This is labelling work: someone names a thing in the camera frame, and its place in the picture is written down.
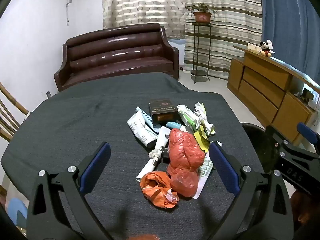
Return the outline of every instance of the dark gray tablecloth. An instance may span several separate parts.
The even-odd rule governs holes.
[[[30,199],[39,170],[63,171],[107,141],[112,149],[110,161],[86,199],[110,234],[115,239],[144,233],[156,234],[161,240],[201,239],[217,225],[233,199],[215,170],[197,200],[181,198],[172,210],[153,206],[135,180],[148,153],[126,122],[137,106],[148,112],[148,103],[157,98],[170,98],[173,104],[190,109],[203,102],[208,121],[216,127],[214,137],[225,151],[241,164],[263,171],[249,138],[221,95],[189,90],[163,73],[85,82],[49,98],[21,125],[1,164]],[[159,164],[157,170],[165,171],[166,164]],[[67,215],[77,228],[68,207]]]

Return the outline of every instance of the sofa armrest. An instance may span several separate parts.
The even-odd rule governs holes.
[[[164,55],[167,59],[173,62],[173,72],[174,78],[179,78],[179,50],[175,47],[172,47],[168,40],[167,36],[165,35],[165,30],[163,26],[160,26],[160,34],[162,39],[162,47],[164,50]]]
[[[58,91],[63,90],[63,85],[70,78],[72,71],[67,61],[67,44],[63,44],[63,59],[60,69],[54,74],[54,80],[56,82]]]

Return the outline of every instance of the mickey mouse plush toy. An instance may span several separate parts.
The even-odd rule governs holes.
[[[266,57],[271,57],[272,54],[274,53],[271,49],[272,47],[272,42],[267,40],[267,42],[261,42],[260,43],[261,50],[259,50],[259,54],[266,56]]]

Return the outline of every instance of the blue tube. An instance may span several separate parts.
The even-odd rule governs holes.
[[[146,121],[146,124],[156,133],[160,132],[161,125],[155,124],[153,125],[151,117],[144,112],[140,107],[136,108],[136,112],[140,111],[142,113],[143,119]]]
[[[165,126],[168,127],[169,129],[173,129],[173,128],[180,129],[182,124],[179,124],[179,123],[176,123],[176,122],[167,122],[167,124]]]

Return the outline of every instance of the blue gripper pad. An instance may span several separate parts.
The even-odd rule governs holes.
[[[297,131],[306,138],[309,143],[316,144],[318,141],[317,134],[311,130],[308,126],[306,126],[303,122],[297,124]]]
[[[80,192],[87,194],[92,192],[96,185],[101,173],[107,165],[111,156],[111,148],[108,143],[105,143],[80,178]]]
[[[240,191],[238,174],[214,142],[209,146],[209,157],[227,191],[236,196]]]

